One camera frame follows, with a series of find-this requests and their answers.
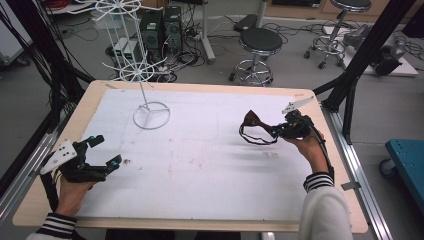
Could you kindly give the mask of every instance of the wooden tabletop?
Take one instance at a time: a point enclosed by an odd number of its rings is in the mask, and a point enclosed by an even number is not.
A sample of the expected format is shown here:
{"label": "wooden tabletop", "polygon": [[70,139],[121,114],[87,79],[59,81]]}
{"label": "wooden tabletop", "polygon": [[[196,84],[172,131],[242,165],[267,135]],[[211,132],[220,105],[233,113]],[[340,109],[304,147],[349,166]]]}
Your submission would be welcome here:
{"label": "wooden tabletop", "polygon": [[[259,95],[293,96],[296,100],[314,96],[311,90],[284,89],[284,88],[261,88],[248,86],[221,86],[221,85],[197,85],[177,83],[152,83],[153,88],[145,84],[149,91],[186,91],[205,93],[242,93]],[[95,81],[90,84],[78,107],[71,116],[68,124],[58,139],[62,143],[65,139],[79,141],[87,128],[92,116],[101,102],[102,96],[107,89],[140,89],[140,84],[128,85],[126,82]],[[308,115],[313,120],[317,129],[325,136],[326,147],[330,161],[335,169],[337,179],[336,188],[345,196],[351,213],[352,231],[364,233],[368,230],[364,214],[353,190],[344,191],[341,184],[349,182],[340,154],[336,148],[334,139],[324,119],[318,101],[302,107],[302,114]],[[41,226],[47,213],[50,211],[47,197],[40,179],[34,181],[19,209],[14,215],[13,223],[18,226]],[[298,223],[280,221],[237,221],[237,220],[174,220],[174,219],[129,219],[129,218],[80,218],[79,227],[99,228],[145,228],[145,229],[189,229],[189,230],[231,230],[231,231],[298,231]]]}

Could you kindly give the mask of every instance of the white sleeve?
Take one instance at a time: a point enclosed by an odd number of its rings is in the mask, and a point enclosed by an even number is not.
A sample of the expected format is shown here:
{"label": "white sleeve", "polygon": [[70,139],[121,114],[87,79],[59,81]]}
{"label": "white sleeve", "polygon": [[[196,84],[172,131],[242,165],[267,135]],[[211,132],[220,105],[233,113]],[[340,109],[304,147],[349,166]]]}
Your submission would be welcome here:
{"label": "white sleeve", "polygon": [[343,194],[327,173],[315,173],[305,181],[308,194],[300,218],[300,240],[353,239],[349,209]]}

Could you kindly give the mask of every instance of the human hand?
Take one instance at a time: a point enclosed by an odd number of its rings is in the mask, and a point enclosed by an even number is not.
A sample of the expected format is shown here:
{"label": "human hand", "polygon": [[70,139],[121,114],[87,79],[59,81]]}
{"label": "human hand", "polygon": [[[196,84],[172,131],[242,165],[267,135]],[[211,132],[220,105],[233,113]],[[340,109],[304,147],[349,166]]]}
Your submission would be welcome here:
{"label": "human hand", "polygon": [[61,176],[59,205],[55,213],[74,217],[81,209],[85,194],[94,184],[96,183],[71,183],[65,177]]}
{"label": "human hand", "polygon": [[313,131],[302,140],[288,138],[284,138],[284,140],[297,147],[299,152],[308,160],[313,173],[329,172],[324,153]]}

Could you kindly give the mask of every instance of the gray floor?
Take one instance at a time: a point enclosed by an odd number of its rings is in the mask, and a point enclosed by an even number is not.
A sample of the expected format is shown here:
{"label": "gray floor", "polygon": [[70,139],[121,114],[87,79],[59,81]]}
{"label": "gray floor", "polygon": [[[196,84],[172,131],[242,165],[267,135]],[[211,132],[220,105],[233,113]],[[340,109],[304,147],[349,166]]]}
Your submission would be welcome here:
{"label": "gray floor", "polygon": [[[66,16],[58,20],[59,24],[83,22],[89,16]],[[268,19],[279,25],[299,28],[311,24],[310,21],[288,21]],[[220,18],[211,20],[210,29],[228,22]],[[109,45],[106,32],[97,33],[92,22],[73,27],[75,35],[65,42],[81,64],[97,79],[108,79],[113,74],[102,66],[101,62],[111,64],[105,55]],[[222,24],[218,29],[231,29],[231,24]],[[233,31],[219,31],[215,34],[237,35]],[[323,70],[317,68],[323,54],[313,53],[310,59],[304,59],[303,53],[310,45],[314,34],[300,32],[287,36],[288,43],[275,56],[267,60],[274,72],[274,82],[269,87],[314,89],[336,78],[342,69],[330,59]],[[238,45],[237,38],[211,38],[216,54],[216,62],[200,67],[188,67],[178,71],[178,83],[234,85],[228,81],[232,67],[248,58],[248,54]],[[424,41],[414,39],[424,46]],[[424,69],[424,62],[407,54],[406,60],[413,67]],[[401,179],[386,180],[379,173],[379,163],[388,158],[384,143],[392,138],[422,139],[424,125],[424,74],[410,77],[378,77],[363,75],[357,86],[357,95],[352,123],[352,141],[366,173],[375,198],[389,226],[394,239],[424,239],[424,217],[412,200]],[[26,141],[41,123],[49,106],[49,89],[41,80],[34,65],[23,67],[13,65],[0,72],[0,174],[3,174],[17,156]],[[318,96],[320,100],[328,93]],[[16,227],[8,219],[0,226],[2,239],[23,239],[36,228]],[[103,239],[102,229],[82,229],[82,235],[89,239]],[[190,239],[193,232],[181,232],[178,239]],[[277,239],[296,239],[296,233],[277,233]],[[255,233],[244,233],[244,239],[257,239]],[[375,239],[371,230],[365,234],[355,234],[355,239]]]}

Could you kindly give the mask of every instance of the black stool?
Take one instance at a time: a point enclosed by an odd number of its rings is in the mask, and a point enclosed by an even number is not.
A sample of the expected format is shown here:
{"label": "black stool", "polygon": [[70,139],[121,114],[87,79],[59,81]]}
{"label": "black stool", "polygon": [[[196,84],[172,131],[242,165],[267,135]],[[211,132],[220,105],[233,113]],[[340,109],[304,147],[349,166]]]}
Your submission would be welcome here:
{"label": "black stool", "polygon": [[336,26],[334,26],[334,29],[330,35],[321,35],[315,38],[312,46],[310,46],[303,55],[305,58],[309,58],[311,50],[317,49],[321,52],[326,53],[324,61],[322,61],[318,65],[318,68],[320,69],[323,69],[325,67],[326,60],[330,55],[340,56],[336,65],[339,67],[343,65],[343,59],[345,57],[345,46],[341,41],[338,41],[336,37],[339,33],[340,27],[343,23],[344,17],[346,16],[346,13],[348,11],[365,12],[368,11],[368,9],[370,9],[371,7],[370,0],[330,0],[330,2],[334,6],[342,9],[342,12],[337,16],[337,19],[339,19],[339,21],[337,22]]}
{"label": "black stool", "polygon": [[271,69],[259,58],[268,57],[280,51],[283,40],[277,33],[264,28],[249,28],[240,34],[240,45],[253,53],[252,60],[241,61],[230,75],[230,81],[240,80],[240,85],[249,83],[262,85],[271,83]]}

